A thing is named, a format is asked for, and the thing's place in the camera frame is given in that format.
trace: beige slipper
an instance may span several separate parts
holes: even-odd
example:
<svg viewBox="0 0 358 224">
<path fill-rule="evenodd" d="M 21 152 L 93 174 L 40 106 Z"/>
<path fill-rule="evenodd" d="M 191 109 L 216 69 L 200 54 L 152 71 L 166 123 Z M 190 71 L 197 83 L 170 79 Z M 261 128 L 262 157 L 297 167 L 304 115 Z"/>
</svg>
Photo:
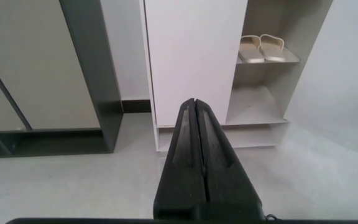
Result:
<svg viewBox="0 0 358 224">
<path fill-rule="evenodd" d="M 239 57 L 244 63 L 263 63 L 264 56 L 259 51 L 260 38 L 257 35 L 241 37 Z"/>
<path fill-rule="evenodd" d="M 283 39 L 268 34 L 260 36 L 260 51 L 266 60 L 272 62 L 285 62 L 283 48 Z"/>
</svg>

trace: gray floor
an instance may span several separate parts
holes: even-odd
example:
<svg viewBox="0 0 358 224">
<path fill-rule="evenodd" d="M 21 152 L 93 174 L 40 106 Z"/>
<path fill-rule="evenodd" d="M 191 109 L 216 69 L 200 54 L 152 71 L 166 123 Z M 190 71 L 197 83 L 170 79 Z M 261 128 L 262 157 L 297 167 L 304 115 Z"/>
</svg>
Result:
<svg viewBox="0 0 358 224">
<path fill-rule="evenodd" d="M 358 154 L 291 125 L 277 148 L 237 150 L 280 218 L 358 219 Z M 17 217 L 152 218 L 165 154 L 151 115 L 125 114 L 114 154 L 0 159 L 0 223 Z"/>
</svg>

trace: white shelf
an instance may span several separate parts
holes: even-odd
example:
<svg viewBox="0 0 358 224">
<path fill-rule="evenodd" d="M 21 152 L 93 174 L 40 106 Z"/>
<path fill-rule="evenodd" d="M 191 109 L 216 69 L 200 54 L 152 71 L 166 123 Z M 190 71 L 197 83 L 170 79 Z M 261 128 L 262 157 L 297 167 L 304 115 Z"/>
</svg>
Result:
<svg viewBox="0 0 358 224">
<path fill-rule="evenodd" d="M 159 128 L 158 129 L 158 152 L 167 152 L 173 135 L 173 128 Z"/>
<path fill-rule="evenodd" d="M 275 146 L 269 125 L 225 126 L 224 133 L 233 148 Z"/>
<path fill-rule="evenodd" d="M 160 145 L 157 151 L 166 152 L 169 150 L 173 128 L 159 129 L 159 131 Z M 276 146 L 278 144 L 267 124 L 223 126 L 223 131 L 233 148 Z"/>
<path fill-rule="evenodd" d="M 286 123 L 274 98 L 263 86 L 233 88 L 225 125 Z"/>
<path fill-rule="evenodd" d="M 271 62 L 271 61 L 265 60 L 264 62 L 261 62 L 261 63 L 297 63 L 300 61 L 300 59 L 294 53 L 292 53 L 290 50 L 288 50 L 286 47 L 284 47 L 283 53 L 284 53 L 284 57 L 285 57 L 285 62 Z M 241 60 L 241 58 L 239 56 L 237 56 L 237 64 L 248 64 L 248 63 L 243 62 Z"/>
</svg>

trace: baseboard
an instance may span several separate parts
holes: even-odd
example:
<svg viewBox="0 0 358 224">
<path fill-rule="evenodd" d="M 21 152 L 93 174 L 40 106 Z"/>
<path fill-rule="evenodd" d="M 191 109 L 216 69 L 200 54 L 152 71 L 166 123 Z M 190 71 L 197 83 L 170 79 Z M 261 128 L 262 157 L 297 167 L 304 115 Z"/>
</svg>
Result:
<svg viewBox="0 0 358 224">
<path fill-rule="evenodd" d="M 151 113 L 150 100 L 122 100 L 124 113 Z"/>
</svg>

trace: white wall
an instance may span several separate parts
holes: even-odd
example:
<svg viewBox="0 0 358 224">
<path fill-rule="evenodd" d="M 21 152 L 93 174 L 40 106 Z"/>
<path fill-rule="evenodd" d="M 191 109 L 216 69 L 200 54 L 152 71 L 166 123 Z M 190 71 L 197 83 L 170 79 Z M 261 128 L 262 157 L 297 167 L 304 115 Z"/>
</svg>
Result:
<svg viewBox="0 0 358 224">
<path fill-rule="evenodd" d="M 333 1 L 285 118 L 358 152 L 358 1 Z"/>
<path fill-rule="evenodd" d="M 141 0 L 101 0 L 122 100 L 150 99 Z"/>
</svg>

